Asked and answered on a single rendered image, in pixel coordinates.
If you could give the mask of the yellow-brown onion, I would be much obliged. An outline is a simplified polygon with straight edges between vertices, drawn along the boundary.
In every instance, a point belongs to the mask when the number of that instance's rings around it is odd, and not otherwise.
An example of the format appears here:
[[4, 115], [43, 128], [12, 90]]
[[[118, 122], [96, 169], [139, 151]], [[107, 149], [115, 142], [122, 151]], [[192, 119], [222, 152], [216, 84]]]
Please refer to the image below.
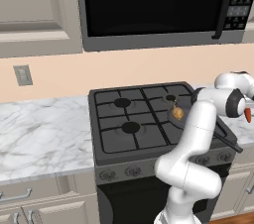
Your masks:
[[184, 117], [185, 112], [184, 112], [184, 110], [183, 110], [181, 107], [178, 106], [177, 103], [175, 103], [175, 104], [173, 105], [172, 115], [173, 115], [176, 119], [181, 120], [181, 119]]

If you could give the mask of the black microwave oven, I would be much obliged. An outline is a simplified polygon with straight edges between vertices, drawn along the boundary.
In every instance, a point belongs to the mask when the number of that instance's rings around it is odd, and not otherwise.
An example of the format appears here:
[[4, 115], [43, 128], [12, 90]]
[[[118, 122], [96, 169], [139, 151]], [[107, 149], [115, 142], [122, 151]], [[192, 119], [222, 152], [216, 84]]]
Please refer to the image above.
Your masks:
[[218, 40], [222, 0], [78, 2], [87, 52], [254, 43], [254, 0], [230, 0]]

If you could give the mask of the grey wall socket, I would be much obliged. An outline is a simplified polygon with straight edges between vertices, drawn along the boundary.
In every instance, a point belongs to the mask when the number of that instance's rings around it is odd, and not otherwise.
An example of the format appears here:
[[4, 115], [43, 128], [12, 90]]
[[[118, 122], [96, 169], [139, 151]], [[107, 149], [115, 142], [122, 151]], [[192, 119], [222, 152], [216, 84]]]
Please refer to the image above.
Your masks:
[[32, 75], [28, 65], [14, 65], [14, 71], [19, 86], [32, 85]]

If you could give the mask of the dark grey gas stove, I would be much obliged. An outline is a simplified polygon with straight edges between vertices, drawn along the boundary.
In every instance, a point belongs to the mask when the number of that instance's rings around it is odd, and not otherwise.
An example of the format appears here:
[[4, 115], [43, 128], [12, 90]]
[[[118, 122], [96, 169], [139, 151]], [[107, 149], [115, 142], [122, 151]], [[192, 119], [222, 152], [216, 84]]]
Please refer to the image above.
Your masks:
[[[90, 91], [88, 104], [94, 168], [137, 165], [142, 168], [153, 167], [154, 170], [156, 160], [178, 145], [183, 132], [169, 121], [169, 110], [175, 103], [181, 108], [191, 109], [194, 92], [195, 89], [186, 82]], [[215, 132], [237, 144], [235, 135], [222, 122], [223, 117], [216, 118]], [[221, 153], [230, 153], [232, 159], [221, 162], [217, 158]], [[213, 137], [210, 149], [205, 154], [190, 157], [190, 161], [196, 164], [197, 157], [209, 156], [209, 164], [202, 167], [215, 171], [223, 187], [236, 154]], [[218, 195], [199, 200], [193, 205], [192, 213], [201, 224], [208, 224]]]

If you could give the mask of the dark grey stove knob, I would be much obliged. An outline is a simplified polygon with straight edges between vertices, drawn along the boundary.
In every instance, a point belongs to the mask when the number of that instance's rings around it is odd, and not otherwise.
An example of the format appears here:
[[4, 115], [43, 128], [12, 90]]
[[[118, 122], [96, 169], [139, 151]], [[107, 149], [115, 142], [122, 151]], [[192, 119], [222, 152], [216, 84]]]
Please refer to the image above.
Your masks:
[[229, 162], [232, 159], [232, 155], [230, 153], [221, 153], [217, 157], [221, 162]]
[[195, 162], [198, 165], [206, 166], [209, 164], [210, 157], [209, 156], [200, 156], [195, 159]]
[[132, 166], [132, 167], [128, 167], [125, 169], [125, 174], [127, 176], [139, 176], [141, 174], [141, 169], [139, 167], [136, 166]]
[[100, 173], [99, 177], [102, 180], [106, 180], [106, 181], [111, 181], [112, 179], [115, 178], [116, 173], [113, 170], [104, 170]]

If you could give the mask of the dark grey frying pan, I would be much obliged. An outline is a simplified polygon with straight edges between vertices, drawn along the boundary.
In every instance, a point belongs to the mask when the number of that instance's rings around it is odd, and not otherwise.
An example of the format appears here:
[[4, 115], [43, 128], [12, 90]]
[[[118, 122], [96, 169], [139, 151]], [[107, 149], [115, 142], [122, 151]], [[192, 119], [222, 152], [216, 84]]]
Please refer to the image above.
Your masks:
[[216, 108], [207, 101], [197, 101], [191, 109], [182, 108], [185, 112], [181, 120], [172, 115], [172, 109], [168, 112], [169, 121], [177, 128], [182, 129], [178, 150], [185, 150], [190, 155], [205, 154], [209, 149], [212, 138], [216, 137], [220, 142], [230, 147], [237, 153], [243, 149], [233, 144], [225, 137], [215, 132]]

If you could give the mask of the black oven door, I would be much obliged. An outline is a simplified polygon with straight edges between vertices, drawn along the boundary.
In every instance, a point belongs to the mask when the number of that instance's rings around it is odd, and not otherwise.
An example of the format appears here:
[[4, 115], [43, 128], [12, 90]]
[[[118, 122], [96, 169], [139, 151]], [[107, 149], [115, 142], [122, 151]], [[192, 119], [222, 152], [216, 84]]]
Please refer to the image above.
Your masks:
[[[153, 167], [134, 166], [141, 169], [139, 176], [127, 176], [124, 166], [95, 170], [100, 224], [154, 224], [166, 206], [171, 187], [154, 176]], [[108, 169], [115, 178], [102, 180], [100, 173]]]

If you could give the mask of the orange carrot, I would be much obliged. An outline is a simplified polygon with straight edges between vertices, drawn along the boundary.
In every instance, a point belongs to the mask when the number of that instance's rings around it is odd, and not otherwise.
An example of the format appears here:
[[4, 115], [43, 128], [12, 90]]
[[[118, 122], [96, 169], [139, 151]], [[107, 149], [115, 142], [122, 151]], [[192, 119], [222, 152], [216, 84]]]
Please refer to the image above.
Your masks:
[[245, 115], [246, 121], [248, 123], [251, 123], [252, 115], [251, 115], [251, 109], [250, 108], [245, 108], [244, 115]]

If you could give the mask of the beige wall cupboard door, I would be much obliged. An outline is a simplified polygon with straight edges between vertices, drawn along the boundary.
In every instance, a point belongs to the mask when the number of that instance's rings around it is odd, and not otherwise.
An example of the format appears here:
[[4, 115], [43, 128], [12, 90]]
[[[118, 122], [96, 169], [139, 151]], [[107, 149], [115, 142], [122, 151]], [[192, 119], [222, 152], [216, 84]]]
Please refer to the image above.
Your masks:
[[0, 0], [0, 58], [81, 52], [77, 0]]

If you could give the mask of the beige base cupboard door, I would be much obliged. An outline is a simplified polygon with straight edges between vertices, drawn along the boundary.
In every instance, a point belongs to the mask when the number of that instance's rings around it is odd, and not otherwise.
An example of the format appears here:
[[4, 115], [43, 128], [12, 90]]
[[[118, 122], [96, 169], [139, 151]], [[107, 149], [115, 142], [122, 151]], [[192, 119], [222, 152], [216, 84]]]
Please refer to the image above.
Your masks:
[[0, 224], [14, 224], [13, 222], [13, 214], [18, 212], [19, 216], [19, 223], [22, 224], [21, 221], [21, 212], [19, 207], [7, 208], [0, 210]]
[[38, 224], [88, 224], [86, 205], [83, 200], [70, 202], [52, 202], [23, 207], [28, 218], [28, 211], [35, 212]]
[[[254, 175], [252, 176], [250, 183], [246, 188], [250, 188], [252, 185], [254, 185]], [[252, 192], [252, 194], [248, 194], [245, 189], [239, 213], [246, 214], [251, 212], [254, 212], [254, 191]]]
[[249, 176], [249, 171], [231, 173], [219, 194], [211, 219], [232, 216], [236, 210], [236, 202]]

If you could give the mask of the beige drawer front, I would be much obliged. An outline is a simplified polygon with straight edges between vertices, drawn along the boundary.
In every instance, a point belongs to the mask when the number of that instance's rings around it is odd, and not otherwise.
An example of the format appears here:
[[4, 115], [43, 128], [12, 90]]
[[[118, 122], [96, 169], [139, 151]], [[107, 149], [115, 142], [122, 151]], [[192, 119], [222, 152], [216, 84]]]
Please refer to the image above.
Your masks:
[[2, 202], [0, 205], [8, 203], [17, 203], [26, 200], [35, 200], [44, 197], [51, 197], [60, 194], [57, 181], [54, 178], [43, 178], [39, 180], [32, 180], [26, 182], [19, 182], [8, 185], [0, 185], [0, 193], [2, 192], [3, 198], [22, 195], [27, 192], [27, 188], [32, 188], [32, 193], [30, 197], [20, 200], [12, 200], [7, 202]]
[[249, 168], [254, 167], [254, 156], [251, 153], [238, 154], [232, 164], [233, 168]]

